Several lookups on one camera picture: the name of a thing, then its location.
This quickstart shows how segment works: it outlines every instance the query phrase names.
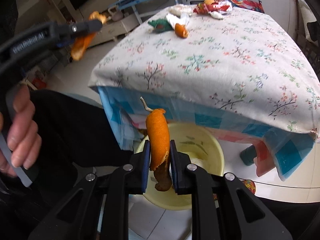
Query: human hand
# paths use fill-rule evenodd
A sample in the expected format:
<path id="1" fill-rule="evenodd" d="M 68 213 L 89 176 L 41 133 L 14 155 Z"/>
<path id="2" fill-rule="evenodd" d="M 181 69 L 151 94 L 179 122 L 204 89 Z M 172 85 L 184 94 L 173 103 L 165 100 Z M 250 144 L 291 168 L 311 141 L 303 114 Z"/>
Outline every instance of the human hand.
<path id="1" fill-rule="evenodd" d="M 32 120 L 35 106 L 30 101 L 27 86 L 19 89 L 13 100 L 16 115 L 8 132 L 7 144 L 12 150 L 11 163 L 14 167 L 23 165 L 29 169 L 36 161 L 41 147 L 41 137 L 38 135 L 38 125 Z M 3 127 L 3 115 L 0 113 L 0 131 Z M 17 176 L 0 150 L 0 171 L 9 176 Z"/>

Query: black pants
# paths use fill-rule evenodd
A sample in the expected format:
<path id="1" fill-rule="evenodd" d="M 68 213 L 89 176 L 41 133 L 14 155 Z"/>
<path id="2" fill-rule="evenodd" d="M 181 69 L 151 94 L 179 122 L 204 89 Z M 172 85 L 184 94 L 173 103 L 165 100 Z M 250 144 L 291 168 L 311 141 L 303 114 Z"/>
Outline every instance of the black pants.
<path id="1" fill-rule="evenodd" d="M 73 187 L 77 179 L 73 162 L 82 167 L 121 166 L 132 155 L 131 151 L 120 150 L 103 109 L 49 90 L 32 92 L 31 100 L 42 137 L 37 160 L 40 173 L 31 189 L 21 187 L 19 179 L 10 180 L 13 187 L 24 191 L 23 196 L 0 192 L 0 239 L 28 238 L 52 206 Z M 261 200 L 293 239 L 319 238 L 320 203 Z"/>

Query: metal screw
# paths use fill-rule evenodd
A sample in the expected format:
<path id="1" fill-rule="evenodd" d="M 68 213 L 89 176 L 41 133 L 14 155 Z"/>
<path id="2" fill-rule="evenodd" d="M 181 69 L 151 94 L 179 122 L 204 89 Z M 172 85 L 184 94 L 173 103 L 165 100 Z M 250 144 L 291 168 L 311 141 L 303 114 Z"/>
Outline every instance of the metal screw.
<path id="1" fill-rule="evenodd" d="M 195 164 L 188 164 L 187 169 L 190 171 L 195 171 L 197 169 L 197 165 Z"/>
<path id="2" fill-rule="evenodd" d="M 87 181 L 93 181 L 96 178 L 96 175 L 94 175 L 93 173 L 89 173 L 87 174 L 87 176 L 85 176 L 85 179 Z"/>
<path id="3" fill-rule="evenodd" d="M 225 175 L 226 179 L 227 180 L 234 180 L 235 179 L 235 175 L 231 172 L 228 172 L 226 175 Z"/>
<path id="4" fill-rule="evenodd" d="M 123 169 L 125 171 L 131 171 L 133 169 L 133 166 L 131 164 L 126 164 L 123 166 Z"/>

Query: yellow bucket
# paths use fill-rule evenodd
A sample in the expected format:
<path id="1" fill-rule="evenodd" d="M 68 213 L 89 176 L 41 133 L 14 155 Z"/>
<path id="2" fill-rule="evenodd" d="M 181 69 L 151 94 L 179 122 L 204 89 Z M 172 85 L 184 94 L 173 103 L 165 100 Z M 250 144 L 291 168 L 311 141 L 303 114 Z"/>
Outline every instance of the yellow bucket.
<path id="1" fill-rule="evenodd" d="M 195 124 L 168 124 L 170 139 L 175 141 L 177 150 L 189 155 L 191 162 L 202 166 L 208 173 L 222 176 L 224 171 L 223 152 L 218 141 L 205 128 Z M 146 136 L 137 153 L 143 151 Z M 148 186 L 144 197 L 154 205 L 169 210 L 191 209 L 191 195 L 178 196 L 173 188 L 166 192 L 155 189 L 156 179 L 149 171 Z"/>

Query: tile floor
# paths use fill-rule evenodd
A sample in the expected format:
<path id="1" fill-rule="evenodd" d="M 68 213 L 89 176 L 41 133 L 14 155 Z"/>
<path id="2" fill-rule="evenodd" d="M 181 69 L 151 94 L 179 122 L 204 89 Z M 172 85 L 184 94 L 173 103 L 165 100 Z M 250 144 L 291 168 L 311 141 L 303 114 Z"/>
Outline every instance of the tile floor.
<path id="1" fill-rule="evenodd" d="M 84 58 L 66 67 L 57 66 L 48 80 L 48 88 L 89 97 L 101 103 L 99 95 L 87 87 L 94 66 L 115 45 L 114 41 L 90 48 Z M 225 172 L 231 171 L 242 179 L 256 182 L 256 195 L 287 202 L 320 201 L 320 145 L 315 145 L 303 164 L 287 181 L 282 182 L 273 169 L 258 178 L 255 166 L 245 166 L 239 153 L 247 147 L 237 143 L 220 141 L 225 156 Z M 148 240 L 184 240 L 190 232 L 191 210 L 170 211 L 140 198 L 129 212 L 129 227 Z"/>

